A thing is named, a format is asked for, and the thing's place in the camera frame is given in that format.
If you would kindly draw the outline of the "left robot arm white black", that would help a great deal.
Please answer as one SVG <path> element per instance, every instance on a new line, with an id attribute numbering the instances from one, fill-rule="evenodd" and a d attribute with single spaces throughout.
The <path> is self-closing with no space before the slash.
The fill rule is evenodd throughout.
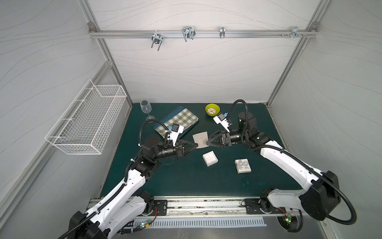
<path id="1" fill-rule="evenodd" d="M 178 139 L 184 126 L 173 123 L 165 127 L 165 137 L 151 135 L 142 140 L 140 150 L 127 166 L 123 179 L 96 205 L 85 213 L 76 212 L 70 219 L 68 231 L 62 239 L 111 239 L 135 217 L 149 214 L 154 197 L 139 190 L 159 167 L 163 158 L 181 158 L 198 147 L 197 143 Z"/>

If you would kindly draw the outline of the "white jewelry box base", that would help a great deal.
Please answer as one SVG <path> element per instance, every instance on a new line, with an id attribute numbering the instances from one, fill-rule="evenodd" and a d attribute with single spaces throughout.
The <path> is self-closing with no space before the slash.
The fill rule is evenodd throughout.
<path id="1" fill-rule="evenodd" d="M 218 159 L 213 151 L 210 151 L 208 153 L 203 154 L 203 159 L 207 165 L 207 167 L 210 167 L 216 163 L 218 163 Z"/>

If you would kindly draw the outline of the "grey necklace display card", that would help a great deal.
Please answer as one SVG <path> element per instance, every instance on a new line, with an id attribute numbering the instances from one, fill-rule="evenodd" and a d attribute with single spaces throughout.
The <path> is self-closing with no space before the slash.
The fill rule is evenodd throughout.
<path id="1" fill-rule="evenodd" d="M 209 140 L 207 131 L 194 134 L 193 139 L 194 139 L 194 143 L 198 144 L 197 149 L 209 147 L 207 145 L 207 141 Z"/>

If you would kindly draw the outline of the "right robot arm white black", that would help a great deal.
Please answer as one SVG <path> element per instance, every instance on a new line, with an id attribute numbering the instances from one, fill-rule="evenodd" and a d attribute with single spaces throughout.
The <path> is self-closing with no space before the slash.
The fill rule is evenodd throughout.
<path id="1" fill-rule="evenodd" d="M 258 202 L 246 201 L 247 207 L 258 209 L 263 214 L 271 214 L 273 210 L 282 208 L 298 210 L 299 217 L 295 223 L 292 222 L 292 215 L 286 211 L 278 217 L 279 224 L 290 233 L 302 229 L 303 213 L 318 221 L 329 219 L 341 225 L 356 223 L 356 210 L 340 190 L 337 175 L 310 166 L 260 132 L 257 119 L 249 112 L 244 100 L 236 100 L 226 113 L 212 107 L 207 107 L 206 112 L 215 113 L 213 120 L 223 126 L 222 130 L 209 136 L 208 146 L 226 148 L 241 144 L 278 166 L 301 187 L 299 190 L 270 188 L 261 195 Z"/>

